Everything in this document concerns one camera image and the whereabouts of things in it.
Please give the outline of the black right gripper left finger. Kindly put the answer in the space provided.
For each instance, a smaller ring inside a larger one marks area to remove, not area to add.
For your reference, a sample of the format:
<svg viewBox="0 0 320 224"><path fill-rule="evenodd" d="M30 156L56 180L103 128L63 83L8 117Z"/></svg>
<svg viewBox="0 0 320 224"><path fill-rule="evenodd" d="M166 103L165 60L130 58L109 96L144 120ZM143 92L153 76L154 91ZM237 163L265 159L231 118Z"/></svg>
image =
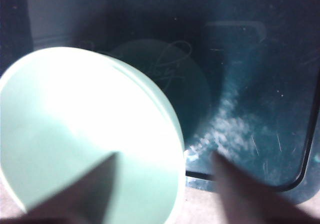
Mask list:
<svg viewBox="0 0 320 224"><path fill-rule="evenodd" d="M114 189L117 153L26 214L2 224L102 224Z"/></svg>

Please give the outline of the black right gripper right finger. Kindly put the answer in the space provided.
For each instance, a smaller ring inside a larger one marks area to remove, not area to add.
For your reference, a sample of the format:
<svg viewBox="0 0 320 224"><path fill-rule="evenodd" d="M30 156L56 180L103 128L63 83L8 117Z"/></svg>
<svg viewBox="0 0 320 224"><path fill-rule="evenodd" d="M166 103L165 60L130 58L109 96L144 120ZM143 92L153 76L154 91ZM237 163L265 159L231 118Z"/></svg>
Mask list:
<svg viewBox="0 0 320 224"><path fill-rule="evenodd" d="M216 188L229 224L318 224L219 153L212 154Z"/></svg>

